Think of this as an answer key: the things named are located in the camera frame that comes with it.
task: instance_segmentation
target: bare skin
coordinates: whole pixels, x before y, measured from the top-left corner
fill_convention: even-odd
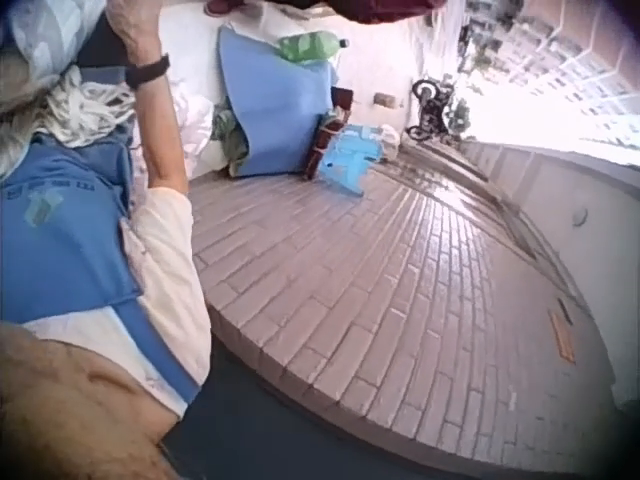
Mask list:
[[[162,0],[108,0],[107,18],[130,60],[161,58]],[[136,92],[150,187],[187,193],[166,77]],[[93,352],[0,324],[0,470],[12,478],[179,478],[157,449],[178,422],[125,370]]]

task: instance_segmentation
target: hand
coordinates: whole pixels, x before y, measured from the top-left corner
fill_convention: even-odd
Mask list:
[[[107,0],[107,20],[136,65],[156,62],[162,56],[159,36],[163,0]]]

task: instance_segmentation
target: white undershirt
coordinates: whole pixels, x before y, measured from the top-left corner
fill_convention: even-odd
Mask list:
[[[211,323],[193,264],[193,214],[186,196],[153,188],[130,222],[121,222],[124,248],[143,288],[139,302],[182,366],[202,385],[209,373]],[[121,366],[181,418],[186,402],[140,352],[111,308],[43,318],[25,325],[43,340],[93,351]]]

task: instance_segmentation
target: paved walkway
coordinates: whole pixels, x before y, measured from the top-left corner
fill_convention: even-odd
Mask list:
[[[595,324],[568,303],[576,364],[561,359],[559,291],[455,199],[373,171],[362,199],[296,177],[198,183],[213,330],[284,394],[447,470],[576,472],[598,458],[613,402]]]

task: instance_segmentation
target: green plastic bottle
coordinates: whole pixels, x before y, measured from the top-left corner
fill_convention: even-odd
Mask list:
[[[349,46],[348,40],[339,39],[335,33],[319,31],[292,35],[278,40],[282,58],[293,63],[329,60],[341,48]]]

